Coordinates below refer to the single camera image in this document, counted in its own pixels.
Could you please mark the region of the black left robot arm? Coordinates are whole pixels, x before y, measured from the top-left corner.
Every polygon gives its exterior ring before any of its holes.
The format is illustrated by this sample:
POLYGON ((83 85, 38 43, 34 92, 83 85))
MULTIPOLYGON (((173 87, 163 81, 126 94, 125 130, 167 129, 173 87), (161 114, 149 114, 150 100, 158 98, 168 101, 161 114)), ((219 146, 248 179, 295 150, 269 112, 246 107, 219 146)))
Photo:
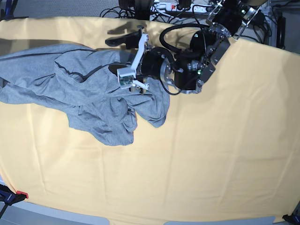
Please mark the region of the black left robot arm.
POLYGON ((197 94, 210 79, 215 66, 230 46, 230 38, 238 39, 263 5, 262 0, 222 0, 210 12, 207 23, 186 23, 166 28, 160 33, 160 46, 149 45, 149 37, 140 28, 137 32, 109 38, 110 47, 125 44, 137 53, 131 64, 113 63, 114 73, 122 89, 148 90, 148 78, 160 82, 164 91, 174 87, 176 93, 197 94), (165 40, 172 30, 196 28, 189 48, 179 49, 165 40))

